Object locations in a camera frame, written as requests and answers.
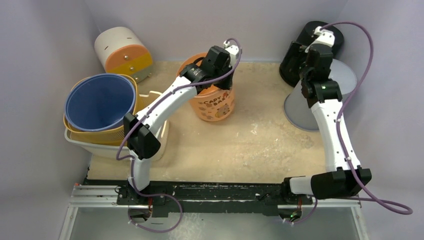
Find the black plastic bin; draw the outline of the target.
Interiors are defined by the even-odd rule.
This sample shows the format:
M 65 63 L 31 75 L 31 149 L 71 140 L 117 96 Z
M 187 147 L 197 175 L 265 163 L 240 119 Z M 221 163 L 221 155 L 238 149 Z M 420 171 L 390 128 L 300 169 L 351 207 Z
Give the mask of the black plastic bin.
M 313 32 L 314 32 L 315 28 L 318 27 L 318 26 L 323 27 L 325 25 L 327 25 L 326 22 L 318 21 L 318 20 L 307 22 L 304 25 L 304 27 L 302 28 L 302 30 L 300 31 L 296 40 L 294 40 L 294 41 L 301 43 L 302 45 L 305 45 L 305 46 L 308 47 L 313 42 L 313 40 L 316 38 L 316 36 L 313 36 Z M 279 74 L 280 74 L 281 77 L 282 77 L 282 63 L 288 64 L 288 59 L 287 59 L 288 52 L 289 52 L 289 49 L 287 50 L 280 66 L 279 66 Z

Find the orange capybara bin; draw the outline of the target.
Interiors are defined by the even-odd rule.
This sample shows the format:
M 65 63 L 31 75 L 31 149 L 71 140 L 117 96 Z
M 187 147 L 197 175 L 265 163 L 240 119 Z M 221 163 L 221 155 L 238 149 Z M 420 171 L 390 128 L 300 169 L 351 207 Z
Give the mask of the orange capybara bin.
M 190 99 L 195 115 L 206 122 L 217 122 L 229 117 L 235 109 L 235 90 L 220 89 L 214 85 Z

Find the grey plastic bin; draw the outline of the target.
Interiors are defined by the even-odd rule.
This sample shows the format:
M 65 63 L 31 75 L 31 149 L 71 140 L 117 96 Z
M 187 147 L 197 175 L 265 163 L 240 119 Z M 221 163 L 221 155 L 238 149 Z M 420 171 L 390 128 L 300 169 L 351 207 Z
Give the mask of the grey plastic bin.
M 329 77 L 338 83 L 342 101 L 345 102 L 357 85 L 357 77 L 348 65 L 337 59 L 332 61 L 330 70 Z M 301 88 L 301 82 L 298 82 L 286 97 L 283 105 L 284 114 L 295 127 L 308 132 L 318 132 L 318 124 L 306 98 L 301 93 Z

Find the blue plastic bucket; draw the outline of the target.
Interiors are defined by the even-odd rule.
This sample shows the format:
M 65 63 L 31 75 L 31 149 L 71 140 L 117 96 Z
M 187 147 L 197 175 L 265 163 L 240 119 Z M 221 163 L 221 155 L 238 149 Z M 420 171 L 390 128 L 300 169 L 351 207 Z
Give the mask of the blue plastic bucket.
M 102 73 L 77 83 L 64 104 L 64 118 L 82 132 L 120 127 L 124 116 L 135 109 L 135 84 L 125 76 Z

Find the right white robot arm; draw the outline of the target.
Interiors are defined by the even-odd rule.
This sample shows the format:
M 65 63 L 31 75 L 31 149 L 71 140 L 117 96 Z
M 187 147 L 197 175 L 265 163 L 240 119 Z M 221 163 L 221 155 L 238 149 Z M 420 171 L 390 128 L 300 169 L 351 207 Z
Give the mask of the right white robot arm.
M 283 180 L 280 196 L 288 204 L 303 196 L 318 200 L 353 197 L 372 179 L 371 170 L 362 168 L 347 132 L 340 85 L 331 78 L 333 59 L 328 45 L 313 43 L 306 47 L 293 41 L 282 61 L 299 76 L 300 92 L 323 141 L 326 164 L 324 173 Z

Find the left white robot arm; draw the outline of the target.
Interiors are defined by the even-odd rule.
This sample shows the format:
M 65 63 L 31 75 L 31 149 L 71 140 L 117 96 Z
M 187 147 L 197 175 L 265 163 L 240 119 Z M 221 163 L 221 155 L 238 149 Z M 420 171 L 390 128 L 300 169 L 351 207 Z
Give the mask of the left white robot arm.
M 151 104 L 136 114 L 123 118 L 124 143 L 129 149 L 129 197 L 142 205 L 163 193 L 149 193 L 152 158 L 162 144 L 157 133 L 165 121 L 202 90 L 215 85 L 223 90 L 231 87 L 231 77 L 240 62 L 241 47 L 225 43 L 212 46 L 206 56 L 185 65 L 173 83 Z

